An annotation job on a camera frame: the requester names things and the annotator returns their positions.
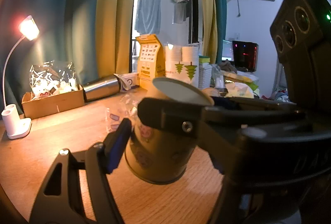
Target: computer monitor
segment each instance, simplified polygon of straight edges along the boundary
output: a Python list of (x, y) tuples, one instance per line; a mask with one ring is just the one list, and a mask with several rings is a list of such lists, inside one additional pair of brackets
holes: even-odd
[(232, 42), (223, 40), (222, 61), (234, 61)]

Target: curtain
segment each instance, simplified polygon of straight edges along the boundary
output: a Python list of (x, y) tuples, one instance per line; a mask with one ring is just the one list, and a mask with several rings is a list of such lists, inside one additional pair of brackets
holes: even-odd
[(96, 55), (100, 77), (128, 73), (134, 0), (97, 0)]
[(223, 40), (226, 32), (226, 0), (216, 0), (216, 18), (217, 18), (217, 57), (216, 63), (222, 61)]
[(20, 38), (18, 24), (32, 15), (40, 35), (23, 40), (6, 69), (6, 100), (19, 109), (31, 91), (29, 69), (49, 60), (73, 61), (81, 84), (98, 77), (95, 58), (96, 0), (0, 0), (0, 74), (6, 57)]
[(216, 62), (217, 55), (217, 22), (215, 0), (203, 0), (204, 17), (204, 55), (211, 58), (211, 63)]

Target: cardboard box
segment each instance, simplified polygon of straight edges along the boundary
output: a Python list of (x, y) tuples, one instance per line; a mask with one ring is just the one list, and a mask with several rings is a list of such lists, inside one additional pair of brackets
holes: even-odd
[(82, 86), (78, 91), (51, 95), (42, 99), (31, 100), (32, 98), (32, 92), (26, 92), (22, 98), (24, 114), (31, 119), (82, 107), (85, 104)]
[(163, 46), (155, 34), (141, 35), (136, 40), (140, 43), (139, 84), (148, 90), (155, 77), (166, 76)]

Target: desk lamp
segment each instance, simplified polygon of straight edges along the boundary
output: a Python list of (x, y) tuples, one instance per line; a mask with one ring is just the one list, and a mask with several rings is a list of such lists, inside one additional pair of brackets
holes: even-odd
[(16, 139), (27, 136), (31, 129), (31, 119), (30, 118), (20, 119), (16, 105), (15, 104), (6, 105), (6, 98), (5, 98), (5, 72), (10, 55), (13, 53), (14, 49), (25, 37), (29, 40), (33, 40), (36, 39), (39, 34), (38, 27), (34, 22), (32, 16), (28, 16), (24, 21), (21, 22), (21, 24), (19, 25), (19, 31), (22, 33), (22, 36), (13, 46), (13, 48), (10, 50), (7, 59), (5, 61), (5, 66), (3, 68), (3, 73), (2, 73), (2, 94), (3, 94), (4, 110), (2, 111), (1, 116), (4, 121), (7, 131), (7, 136), (9, 139)]

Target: wooden tabletop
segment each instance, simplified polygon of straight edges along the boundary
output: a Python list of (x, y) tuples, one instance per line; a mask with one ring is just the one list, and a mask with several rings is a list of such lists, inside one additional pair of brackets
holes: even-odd
[[(145, 91), (131, 90), (135, 98)], [(0, 141), (0, 183), (17, 210), (30, 217), (38, 189), (58, 152), (85, 150), (103, 141), (105, 110), (113, 109), (123, 93), (84, 107), (34, 119), (31, 132), (22, 139)], [(4, 133), (0, 123), (0, 138)], [(108, 175), (115, 201), (126, 224), (206, 223), (221, 188), (222, 176), (213, 169), (208, 154), (196, 148), (185, 174), (169, 185), (152, 185), (134, 176), (122, 157), (118, 169)], [(80, 171), (84, 208), (95, 220), (85, 171)]]

